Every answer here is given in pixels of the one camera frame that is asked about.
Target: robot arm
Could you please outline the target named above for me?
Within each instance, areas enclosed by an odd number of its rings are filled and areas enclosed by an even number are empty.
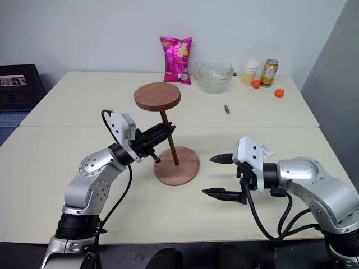
[[[263,164],[260,147],[248,137],[240,139],[233,154],[217,155],[210,161],[237,165],[242,189],[270,189],[271,195],[285,197],[293,193],[307,204],[329,241],[331,256],[342,268],[359,268],[359,198],[357,192],[329,175],[316,160],[297,157],[277,164]],[[203,190],[219,200],[247,203],[250,192],[227,192],[225,189]],[[268,237],[270,240],[282,240]]]
[[[140,163],[152,156],[156,163],[160,162],[154,147],[175,129],[171,123],[169,127],[159,123],[142,133],[129,115],[115,112],[111,113],[111,121],[111,132],[118,143],[88,155],[80,163],[77,175],[65,190],[62,216],[41,269],[56,268],[59,254],[69,254],[66,261],[73,268],[94,268],[94,243],[102,227],[99,215],[112,182],[134,161]]]

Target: glass bowl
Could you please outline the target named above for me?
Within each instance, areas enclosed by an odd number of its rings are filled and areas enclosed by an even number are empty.
[[[210,94],[220,94],[231,81],[233,67],[226,62],[197,61],[194,75],[202,90]]]

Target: chip bag label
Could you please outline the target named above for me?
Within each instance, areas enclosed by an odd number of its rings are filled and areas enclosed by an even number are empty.
[[[184,84],[191,84],[188,74],[188,60],[192,38],[183,40],[177,38],[160,37],[164,50],[164,78],[163,81],[178,81]]]

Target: orange can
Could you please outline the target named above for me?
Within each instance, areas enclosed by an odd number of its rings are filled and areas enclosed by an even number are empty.
[[[260,83],[262,87],[270,87],[273,84],[275,73],[278,70],[278,61],[268,59],[264,65]]]

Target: white table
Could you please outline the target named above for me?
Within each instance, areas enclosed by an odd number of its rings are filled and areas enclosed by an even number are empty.
[[[133,94],[140,86],[163,81],[161,73],[69,72],[21,123],[21,126],[103,126],[100,111],[128,113],[138,126],[160,122],[159,113],[140,109]],[[182,127],[318,127],[290,76],[277,76],[271,88],[244,86],[233,77],[228,91],[212,95],[176,82],[182,100],[167,111]],[[274,90],[286,90],[283,98]],[[227,115],[224,105],[231,113]]]
[[[238,191],[235,165],[210,163],[216,154],[231,152],[244,135],[268,145],[276,154],[265,160],[308,156],[328,173],[353,185],[318,128],[181,128],[173,139],[177,146],[193,149],[200,159],[195,179],[180,187],[161,184],[151,158],[133,164],[134,181],[120,207],[106,224],[102,242],[164,243],[265,239],[248,205],[215,200],[202,189],[222,187]],[[0,147],[0,241],[47,243],[57,227],[66,185],[74,178],[83,157],[112,143],[104,127],[19,127]],[[168,148],[164,142],[157,153]],[[114,181],[102,217],[127,185],[128,172]],[[286,198],[253,192],[264,226],[275,234]],[[305,204],[296,197],[288,219]],[[296,227],[313,223],[300,219]],[[291,238],[319,238],[314,229]]]

